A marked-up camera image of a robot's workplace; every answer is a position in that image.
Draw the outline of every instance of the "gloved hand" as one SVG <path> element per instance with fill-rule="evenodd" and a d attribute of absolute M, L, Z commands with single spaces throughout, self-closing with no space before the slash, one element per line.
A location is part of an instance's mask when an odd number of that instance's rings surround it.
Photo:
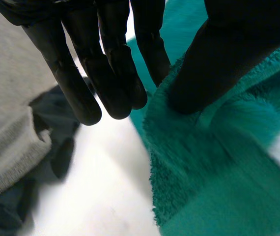
<path fill-rule="evenodd" d="M 138 47 L 156 85 L 168 74 L 169 59 L 159 30 L 165 0 L 131 0 Z M 22 26 L 42 53 L 79 121 L 96 124 L 101 109 L 70 55 L 62 24 L 108 113 L 126 118 L 147 95 L 126 45 L 129 0 L 0 0 L 0 12 Z M 99 43 L 101 33 L 103 54 Z"/>
<path fill-rule="evenodd" d="M 208 20 L 169 94 L 169 104 L 183 114 L 202 111 L 280 47 L 280 0 L 204 1 Z"/>

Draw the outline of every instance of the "teal towel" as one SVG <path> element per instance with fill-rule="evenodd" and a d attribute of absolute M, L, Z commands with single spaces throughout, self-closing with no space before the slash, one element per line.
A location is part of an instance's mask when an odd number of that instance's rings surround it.
<path fill-rule="evenodd" d="M 202 113 L 167 106 L 182 54 L 205 19 L 203 0 L 169 0 L 161 34 L 171 62 L 180 59 L 156 92 L 130 43 L 153 94 L 131 118 L 151 153 L 157 225 L 163 236 L 280 235 L 280 168 L 267 153 L 280 133 L 280 49 Z"/>

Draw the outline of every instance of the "gray fabric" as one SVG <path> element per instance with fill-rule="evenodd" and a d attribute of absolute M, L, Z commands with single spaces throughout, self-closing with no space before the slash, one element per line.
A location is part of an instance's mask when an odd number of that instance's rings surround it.
<path fill-rule="evenodd" d="M 51 149 L 48 130 L 37 135 L 31 107 L 0 118 L 0 194 L 31 171 Z"/>
<path fill-rule="evenodd" d="M 25 223 L 37 186 L 63 179 L 74 149 L 79 122 L 59 87 L 39 96 L 30 106 L 34 130 L 41 133 L 49 129 L 52 148 L 34 169 L 0 195 L 0 236 L 17 234 Z"/>

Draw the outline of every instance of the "glove finger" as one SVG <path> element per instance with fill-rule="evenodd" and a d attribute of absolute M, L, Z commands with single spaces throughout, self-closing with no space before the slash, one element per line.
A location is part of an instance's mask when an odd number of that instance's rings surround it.
<path fill-rule="evenodd" d="M 117 77 L 117 82 L 128 94 L 132 108 L 141 109 L 147 103 L 147 95 L 125 36 L 130 11 L 129 1 L 96 2 L 102 43 L 109 64 Z"/>
<path fill-rule="evenodd" d="M 96 124 L 101 109 L 75 66 L 60 20 L 51 18 L 23 29 L 42 53 L 78 120 Z"/>
<path fill-rule="evenodd" d="M 102 52 L 95 6 L 87 4 L 67 12 L 62 22 L 104 107 L 112 118 L 126 118 L 131 112 L 131 104 Z"/>
<path fill-rule="evenodd" d="M 131 0 L 136 40 L 154 84 L 168 75 L 170 62 L 160 37 L 165 0 Z"/>

